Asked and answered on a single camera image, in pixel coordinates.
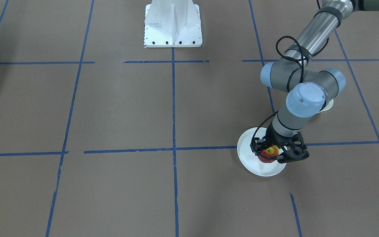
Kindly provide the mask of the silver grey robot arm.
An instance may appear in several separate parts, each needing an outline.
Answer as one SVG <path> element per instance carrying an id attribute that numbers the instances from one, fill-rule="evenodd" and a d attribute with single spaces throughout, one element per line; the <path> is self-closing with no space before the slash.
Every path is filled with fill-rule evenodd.
<path id="1" fill-rule="evenodd" d="M 306 66 L 327 45 L 332 32 L 353 12 L 379 12 L 379 0 L 324 0 L 311 22 L 280 59 L 267 63 L 260 74 L 261 82 L 275 90 L 287 92 L 285 104 L 270 117 L 272 122 L 263 137 L 251 138 L 251 150 L 260 162 L 281 164 L 309 157 L 301 129 L 346 86 L 338 69 L 308 71 Z"/>

